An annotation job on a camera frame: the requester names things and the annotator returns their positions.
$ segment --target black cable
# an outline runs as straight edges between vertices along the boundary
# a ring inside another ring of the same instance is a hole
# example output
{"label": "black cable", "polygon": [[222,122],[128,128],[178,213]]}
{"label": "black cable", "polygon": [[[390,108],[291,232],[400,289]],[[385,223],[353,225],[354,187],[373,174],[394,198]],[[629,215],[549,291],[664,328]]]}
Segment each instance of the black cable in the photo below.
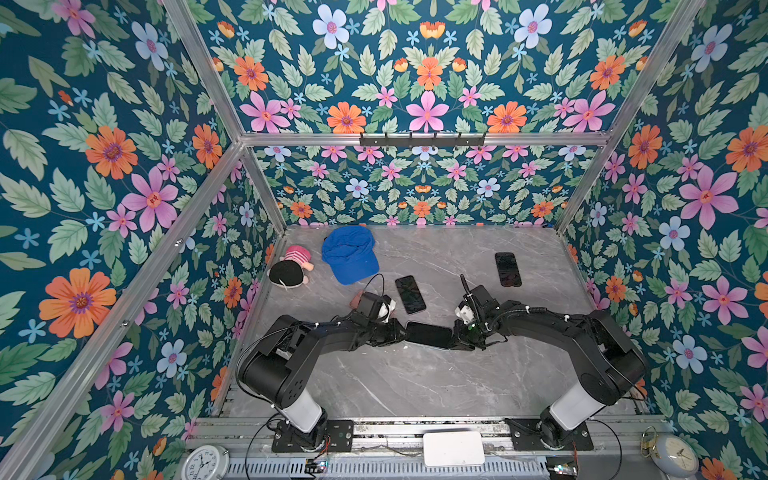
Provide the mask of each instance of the black cable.
{"label": "black cable", "polygon": [[598,420],[598,419],[591,419],[591,421],[602,423],[608,428],[608,430],[611,430],[611,433],[613,433],[614,437],[616,437],[616,443],[619,445],[619,466],[616,468],[616,473],[614,473],[613,476],[611,476],[608,479],[608,480],[614,480],[616,477],[619,476],[619,472],[621,471],[621,461],[624,460],[624,452],[621,449],[621,442],[619,441],[619,435],[616,435],[616,432],[606,422],[603,422],[602,420]]}
{"label": "black cable", "polygon": [[245,476],[248,477],[248,480],[250,480],[250,474],[248,473],[248,452],[250,452],[250,446],[253,445],[253,440],[256,439],[256,435],[259,435],[259,432],[261,432],[261,429],[263,429],[265,426],[270,429],[267,425],[269,425],[270,422],[272,422],[277,416],[280,415],[280,412],[272,415],[268,418],[266,422],[264,422],[261,427],[259,427],[258,430],[256,430],[256,433],[253,434],[253,437],[251,437],[250,442],[248,443],[248,448],[245,451]]}

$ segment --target floral wallpaper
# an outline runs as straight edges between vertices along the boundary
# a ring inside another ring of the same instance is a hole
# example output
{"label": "floral wallpaper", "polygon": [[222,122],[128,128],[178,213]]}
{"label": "floral wallpaper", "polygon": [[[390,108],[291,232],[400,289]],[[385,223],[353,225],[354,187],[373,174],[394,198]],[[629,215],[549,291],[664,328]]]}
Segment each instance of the floral wallpaper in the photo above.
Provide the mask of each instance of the floral wallpaper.
{"label": "floral wallpaper", "polygon": [[[4,2],[0,60],[5,455],[229,141],[156,2]],[[238,167],[39,477],[170,474],[272,234]]]}
{"label": "floral wallpaper", "polygon": [[598,308],[707,480],[764,478],[768,355],[765,1],[708,2],[568,231]]}
{"label": "floral wallpaper", "polygon": [[512,133],[607,129],[676,4],[221,0],[191,9],[252,131]]}

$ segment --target metal rail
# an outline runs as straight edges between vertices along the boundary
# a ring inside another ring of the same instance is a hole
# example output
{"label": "metal rail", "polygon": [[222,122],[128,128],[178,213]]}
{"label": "metal rail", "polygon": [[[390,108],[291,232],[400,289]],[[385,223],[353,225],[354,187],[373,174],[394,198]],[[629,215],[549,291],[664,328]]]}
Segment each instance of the metal rail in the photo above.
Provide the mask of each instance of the metal rail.
{"label": "metal rail", "polygon": [[600,173],[605,167],[605,162],[616,151],[616,147],[618,147],[621,138],[624,136],[624,132],[632,125],[637,111],[640,110],[640,106],[650,93],[651,88],[656,84],[661,71],[667,65],[675,49],[680,44],[683,35],[685,35],[686,30],[690,28],[696,18],[696,14],[705,3],[706,0],[680,0],[680,3],[677,4],[672,18],[664,27],[653,51],[648,56],[645,68],[637,76],[637,81],[632,86],[627,99],[621,104],[619,112],[608,128],[607,144],[594,156],[587,171],[584,172],[581,181],[576,186],[576,190],[574,190],[573,195],[568,200],[568,206],[555,226],[561,235],[564,235],[576,212],[581,208],[581,204],[587,198],[589,190],[591,190],[594,182],[600,177]]}
{"label": "metal rail", "polygon": [[51,451],[59,433],[91,391],[96,376],[107,365],[115,349],[134,322],[155,286],[178,254],[179,246],[192,234],[197,221],[210,206],[221,184],[240,159],[242,147],[230,147],[192,196],[192,200],[165,233],[163,240],[112,307],[107,317],[85,344],[40,412],[30,421],[0,463],[0,478],[27,480]]}

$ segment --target gray marble surface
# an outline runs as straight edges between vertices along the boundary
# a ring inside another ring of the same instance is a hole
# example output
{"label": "gray marble surface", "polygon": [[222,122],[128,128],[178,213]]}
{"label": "gray marble surface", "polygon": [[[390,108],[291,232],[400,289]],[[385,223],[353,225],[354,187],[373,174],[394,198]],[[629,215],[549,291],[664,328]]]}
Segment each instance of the gray marble surface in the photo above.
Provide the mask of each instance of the gray marble surface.
{"label": "gray marble surface", "polygon": [[[309,249],[315,270],[309,273],[307,286],[288,291],[271,289],[255,325],[259,334],[283,314],[326,322],[349,312],[349,301],[365,282],[342,286],[321,260],[320,248],[330,231],[290,230],[288,245]],[[452,327],[453,310],[463,294],[460,273],[466,275],[470,288],[483,284],[499,302],[518,300],[561,313],[593,310],[564,244],[552,229],[373,227],[372,232],[386,292],[398,302],[395,315],[403,325],[414,320]],[[516,255],[522,286],[501,286],[496,252]],[[402,309],[395,279],[407,275],[415,277],[426,311],[407,315]],[[379,291],[380,278],[371,285]],[[307,388],[331,418],[538,415],[576,382],[565,351],[537,340],[510,337],[508,343],[484,352],[446,352],[400,343],[330,353],[320,357]],[[231,391],[230,398],[224,415],[270,414],[266,403],[242,392]],[[603,413],[631,414],[634,403],[621,400]]]}

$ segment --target phone screen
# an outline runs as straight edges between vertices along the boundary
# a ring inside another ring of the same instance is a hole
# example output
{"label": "phone screen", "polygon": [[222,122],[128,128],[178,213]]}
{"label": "phone screen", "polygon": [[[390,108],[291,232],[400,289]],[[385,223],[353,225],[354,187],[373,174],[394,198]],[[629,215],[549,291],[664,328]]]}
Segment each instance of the phone screen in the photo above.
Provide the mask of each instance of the phone screen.
{"label": "phone screen", "polygon": [[408,322],[406,325],[407,342],[447,350],[452,346],[452,338],[453,330],[444,326],[428,325],[419,322]]}
{"label": "phone screen", "polygon": [[511,252],[496,253],[496,268],[498,269],[498,279],[502,286],[520,286],[523,284],[518,269],[518,261],[515,254]]}
{"label": "phone screen", "polygon": [[416,312],[427,310],[427,304],[424,303],[424,298],[422,293],[419,292],[419,287],[416,285],[413,275],[398,278],[395,280],[395,286],[400,294],[402,306],[406,309],[406,313],[413,315]]}

